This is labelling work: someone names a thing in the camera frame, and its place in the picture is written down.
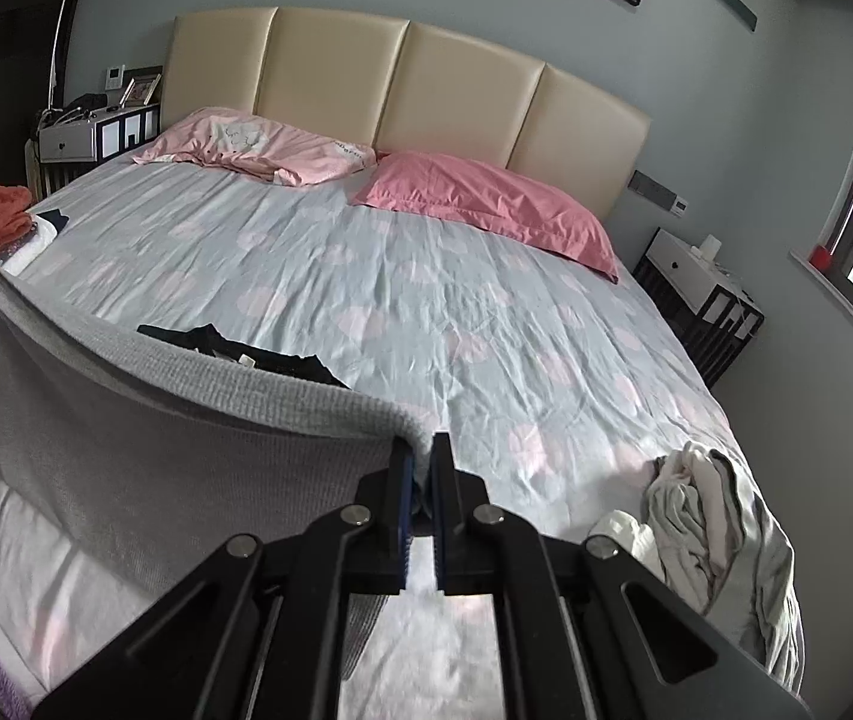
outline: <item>pink pillow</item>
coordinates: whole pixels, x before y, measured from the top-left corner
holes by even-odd
[[[380,162],[373,180],[350,200],[449,221],[543,248],[620,278],[617,255],[599,220],[555,187],[510,170],[447,154],[401,151]]]
[[[134,162],[193,162],[298,187],[377,164],[370,146],[340,143],[231,108],[201,108],[174,124]]]

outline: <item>white drawer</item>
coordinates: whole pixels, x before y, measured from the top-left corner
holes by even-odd
[[[94,129],[84,122],[40,130],[41,162],[95,162],[97,141]]]
[[[713,287],[716,287],[716,277],[700,265],[690,253],[689,246],[665,230],[660,230],[646,250],[646,256],[687,302],[692,312],[698,314],[713,293]]]

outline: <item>screw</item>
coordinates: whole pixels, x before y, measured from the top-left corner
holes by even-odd
[[[498,525],[503,521],[503,509],[491,503],[481,503],[473,510],[473,518],[484,525]]]
[[[233,557],[250,557],[257,551],[257,540],[243,533],[227,541],[227,552]]]
[[[340,509],[340,519],[348,525],[366,525],[370,521],[370,509],[361,504],[353,503]]]
[[[620,544],[613,541],[610,536],[590,536],[587,539],[587,552],[601,560],[610,560],[611,557],[620,554]]]

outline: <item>beige leather headboard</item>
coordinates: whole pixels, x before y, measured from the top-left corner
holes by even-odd
[[[423,23],[314,8],[176,20],[161,125],[206,105],[381,151],[443,151],[529,175],[605,218],[646,114],[540,59]]]

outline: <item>gray wall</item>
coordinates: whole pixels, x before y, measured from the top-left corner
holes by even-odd
[[[67,97],[102,89],[108,65],[160,64],[173,18],[229,5],[296,4],[404,16],[483,37],[593,81],[646,111],[639,167],[690,202],[675,220],[626,193],[608,221],[627,264],[659,224],[702,239],[720,214],[740,133],[764,93],[793,0],[745,0],[746,29],[717,0],[80,0]]]
[[[800,0],[790,51],[717,233],[768,321],[716,387],[797,552],[803,694],[818,718],[853,695],[853,324],[788,259],[809,253],[853,155],[853,3]]]

